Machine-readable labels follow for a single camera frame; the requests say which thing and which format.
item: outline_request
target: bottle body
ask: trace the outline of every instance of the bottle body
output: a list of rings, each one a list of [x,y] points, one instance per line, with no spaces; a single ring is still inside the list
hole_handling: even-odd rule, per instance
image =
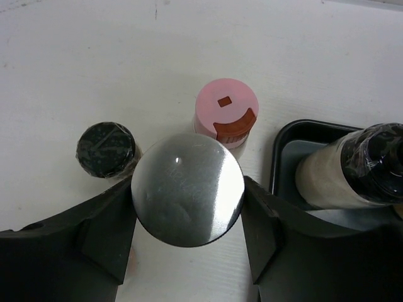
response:
[[[306,202],[322,209],[399,204],[403,202],[403,170],[398,167],[402,158],[394,150],[401,145],[400,124],[350,133],[299,163],[297,189]]]

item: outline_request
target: pink cap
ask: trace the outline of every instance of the pink cap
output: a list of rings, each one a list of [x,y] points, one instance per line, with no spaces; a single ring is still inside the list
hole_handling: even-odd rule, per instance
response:
[[[258,99],[248,85],[234,79],[214,80],[197,95],[195,131],[235,148],[246,140],[258,111]]]

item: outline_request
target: tabletop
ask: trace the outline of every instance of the tabletop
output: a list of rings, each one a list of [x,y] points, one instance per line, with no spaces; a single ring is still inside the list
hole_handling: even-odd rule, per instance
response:
[[[403,122],[403,13],[348,2],[2,1],[0,229],[111,186],[75,159],[87,127],[121,123],[147,150],[189,131],[196,95],[213,79],[239,79],[259,99],[239,162],[264,187],[275,135],[293,120]],[[195,249],[159,242],[138,223],[133,246],[117,301],[255,301],[240,218]]]

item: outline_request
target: black plastic container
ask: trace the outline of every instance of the black plastic container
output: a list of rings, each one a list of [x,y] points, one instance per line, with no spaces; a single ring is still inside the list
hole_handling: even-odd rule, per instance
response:
[[[297,120],[277,134],[273,147],[270,192],[311,215],[356,230],[399,219],[392,207],[359,210],[314,210],[298,193],[295,171],[305,156],[359,128],[314,120]]]

